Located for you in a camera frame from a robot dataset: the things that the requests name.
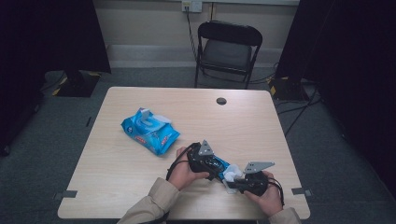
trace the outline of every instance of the beige sleeve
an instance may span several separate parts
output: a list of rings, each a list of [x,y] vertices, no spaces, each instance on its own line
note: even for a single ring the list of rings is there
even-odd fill
[[[284,209],[268,218],[271,224],[301,224],[300,217],[294,208]]]
[[[171,183],[157,178],[148,196],[131,207],[118,223],[135,224],[160,218],[175,204],[179,193]]]

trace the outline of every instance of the human hand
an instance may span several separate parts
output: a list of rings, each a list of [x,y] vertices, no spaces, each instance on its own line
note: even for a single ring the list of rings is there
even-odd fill
[[[270,178],[274,178],[274,175],[267,172],[262,171],[265,175]],[[279,189],[272,184],[268,184],[267,191],[259,197],[247,190],[244,191],[244,194],[254,203],[258,204],[260,209],[264,212],[264,214],[268,217],[275,215],[276,213],[283,210],[282,202],[280,201]]]
[[[181,147],[177,150],[177,157],[184,149],[186,148]],[[168,182],[173,184],[178,190],[186,188],[196,179],[203,179],[209,176],[208,172],[195,173],[190,169],[187,153],[184,153],[179,161],[181,162],[175,167],[168,180]]]

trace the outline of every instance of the black cable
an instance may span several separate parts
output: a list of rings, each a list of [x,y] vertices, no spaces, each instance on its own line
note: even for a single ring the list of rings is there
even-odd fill
[[[266,77],[262,77],[262,78],[259,78],[259,79],[256,79],[256,80],[251,80],[251,81],[249,81],[249,84],[261,84],[261,83],[266,83],[266,82],[268,82],[268,78],[269,77],[271,77],[271,76],[273,76],[275,73],[276,73],[276,69],[277,69],[277,65],[278,65],[279,63],[274,63],[274,65],[273,65],[273,68],[274,68],[274,73],[272,73],[271,75],[269,75],[269,76],[266,76]]]
[[[215,3],[212,3],[212,9],[210,11],[210,20],[213,21],[213,6],[215,5]]]
[[[176,167],[179,163],[182,162],[182,161],[179,161],[180,158],[181,158],[190,148],[192,148],[192,146],[193,146],[194,144],[197,144],[197,143],[192,143],[191,145],[189,145],[188,147],[186,147],[186,148],[180,153],[180,155],[178,155],[178,157],[175,159],[175,161],[171,164],[171,167],[169,167],[169,169],[168,169],[168,173],[166,174],[166,180],[169,180],[169,177],[171,176],[171,174],[172,174],[173,170],[175,169],[175,167]]]
[[[275,180],[275,179],[272,178],[272,177],[268,177],[268,179],[269,179],[269,180],[274,180],[274,181],[275,181],[275,183],[274,183],[274,182],[268,181],[268,184],[274,185],[275,187],[277,187],[277,189],[279,189],[279,192],[280,192],[280,202],[282,203],[282,206],[285,205],[285,198],[284,198],[284,196],[283,196],[283,189],[282,189],[282,186],[280,185],[279,181]]]
[[[196,54],[196,50],[195,50],[194,37],[192,36],[191,24],[190,24],[190,8],[189,7],[184,7],[184,9],[187,12],[187,22],[189,23],[190,42],[191,42],[192,53],[194,54],[195,62],[197,62],[197,54]]]
[[[319,99],[319,100],[317,100],[316,102],[314,102],[314,103],[312,104],[312,101],[313,101],[314,98],[315,98],[315,95],[316,95],[316,93],[317,93],[317,90],[318,90],[318,86],[315,87],[315,91],[314,91],[314,93],[312,93],[312,96],[311,96],[311,98],[309,99],[309,102],[308,102],[306,105],[304,105],[304,106],[302,106],[302,107],[298,107],[298,108],[294,108],[294,109],[291,109],[291,110],[282,111],[282,112],[277,113],[278,115],[280,115],[280,114],[283,114],[283,113],[286,113],[286,112],[290,112],[290,111],[293,111],[293,110],[302,109],[302,110],[300,111],[300,113],[297,115],[297,117],[294,119],[294,121],[291,123],[291,125],[289,126],[289,128],[285,131],[285,137],[288,135],[289,131],[290,131],[291,128],[294,126],[294,124],[297,122],[298,118],[304,113],[304,111],[305,111],[310,105],[317,104],[317,103],[320,101],[320,99]]]
[[[304,101],[287,101],[287,102],[280,102],[278,104],[275,104],[275,108],[277,108],[280,105],[284,105],[284,104],[305,104]]]

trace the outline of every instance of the metal bracket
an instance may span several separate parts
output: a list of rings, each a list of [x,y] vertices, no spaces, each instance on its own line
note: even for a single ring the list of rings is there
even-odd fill
[[[273,165],[275,163],[272,161],[250,161],[245,168],[245,174],[255,174]]]
[[[198,154],[200,156],[212,156],[215,155],[215,152],[212,150],[210,145],[204,140],[199,148]]]

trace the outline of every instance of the table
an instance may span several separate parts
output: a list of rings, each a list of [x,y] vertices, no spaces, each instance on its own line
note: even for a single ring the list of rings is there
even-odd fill
[[[217,104],[223,97],[227,103]],[[139,107],[172,120],[180,137],[155,156],[123,132],[120,124]],[[273,161],[267,169],[281,183],[285,207],[300,218],[310,211],[301,183],[267,91],[110,88],[63,198],[60,218],[120,218],[146,196],[156,178],[165,178],[176,151],[206,140],[216,156],[245,169],[249,161]],[[261,219],[259,207],[240,193],[228,194],[218,181],[197,180],[182,191],[169,219]]]

